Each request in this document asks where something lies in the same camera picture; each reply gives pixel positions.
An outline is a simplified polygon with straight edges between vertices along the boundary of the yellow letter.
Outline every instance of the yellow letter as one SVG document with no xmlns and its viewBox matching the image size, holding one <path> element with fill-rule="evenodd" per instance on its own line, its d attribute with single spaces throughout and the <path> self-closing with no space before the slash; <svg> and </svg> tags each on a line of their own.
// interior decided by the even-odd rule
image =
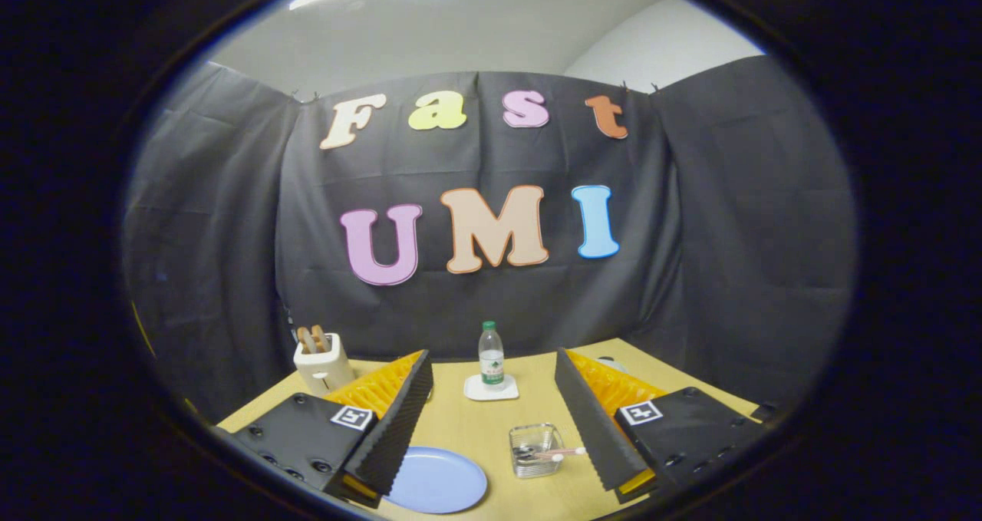
<svg viewBox="0 0 982 521">
<path fill-rule="evenodd" d="M 351 99 L 334 105 L 336 113 L 334 122 L 331 123 L 327 137 L 320 141 L 320 148 L 328 150 L 328 148 L 347 146 L 354 141 L 351 124 L 359 130 L 364 129 L 368 119 L 371 118 L 372 107 L 382 108 L 383 105 L 385 105 L 385 94 L 369 95 L 369 97 Z"/>
<path fill-rule="evenodd" d="M 433 91 L 417 99 L 417 108 L 410 115 L 410 128 L 444 130 L 459 128 L 467 120 L 463 114 L 463 95 L 456 91 Z"/>
<path fill-rule="evenodd" d="M 542 247 L 539 229 L 539 201 L 543 196 L 540 186 L 514 186 L 501 207 L 501 216 L 495 217 L 477 189 L 443 193 L 440 203 L 450 209 L 453 225 L 453 258 L 447 262 L 447 272 L 470 273 L 481 269 L 481 259 L 474 255 L 474 242 L 494 266 L 500 265 L 509 239 L 512 240 L 510 265 L 546 262 L 549 251 Z"/>
</svg>

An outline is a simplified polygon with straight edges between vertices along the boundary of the blue letter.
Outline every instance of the blue letter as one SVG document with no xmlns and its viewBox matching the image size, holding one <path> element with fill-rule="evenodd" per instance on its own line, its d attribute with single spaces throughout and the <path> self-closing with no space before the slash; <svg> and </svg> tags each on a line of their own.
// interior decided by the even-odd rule
<svg viewBox="0 0 982 521">
<path fill-rule="evenodd" d="M 611 220 L 607 216 L 610 195 L 607 186 L 578 186 L 572 190 L 572 198 L 583 213 L 583 244 L 579 246 L 579 255 L 585 259 L 602 259 L 621 249 L 611 237 Z"/>
</svg>

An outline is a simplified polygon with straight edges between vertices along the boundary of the bottle label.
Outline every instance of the bottle label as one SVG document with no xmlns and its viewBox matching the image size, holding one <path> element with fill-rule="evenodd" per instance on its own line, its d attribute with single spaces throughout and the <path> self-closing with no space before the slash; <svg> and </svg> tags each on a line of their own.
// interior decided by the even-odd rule
<svg viewBox="0 0 982 521">
<path fill-rule="evenodd" d="M 484 384 L 500 384 L 505 380 L 505 359 L 481 359 L 481 381 Z"/>
</svg>

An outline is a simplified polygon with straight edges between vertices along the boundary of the purple letter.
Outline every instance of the purple letter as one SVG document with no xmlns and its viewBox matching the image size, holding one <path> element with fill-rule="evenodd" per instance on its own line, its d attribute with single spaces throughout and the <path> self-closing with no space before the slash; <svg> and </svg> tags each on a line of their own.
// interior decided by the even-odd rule
<svg viewBox="0 0 982 521">
<path fill-rule="evenodd" d="M 501 99 L 506 109 L 505 122 L 512 128 L 541 128 L 549 122 L 545 102 L 538 91 L 509 91 Z"/>
<path fill-rule="evenodd" d="M 375 210 L 352 210 L 341 216 L 341 225 L 348 231 L 348 261 L 358 279 L 372 285 L 397 285 L 417 271 L 417 218 L 422 216 L 418 204 L 397 204 L 386 216 L 396 223 L 396 242 L 399 259 L 393 265 L 375 262 L 371 247 L 371 227 L 378 220 Z"/>
</svg>

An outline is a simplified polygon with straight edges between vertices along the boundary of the white wall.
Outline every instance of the white wall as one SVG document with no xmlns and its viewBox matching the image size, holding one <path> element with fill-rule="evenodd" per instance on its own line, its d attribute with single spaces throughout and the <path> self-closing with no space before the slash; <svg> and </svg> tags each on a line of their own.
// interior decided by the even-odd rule
<svg viewBox="0 0 982 521">
<path fill-rule="evenodd" d="M 652 92 L 736 59 L 761 55 L 756 45 L 687 0 L 662 0 L 594 43 L 565 76 Z"/>
</svg>

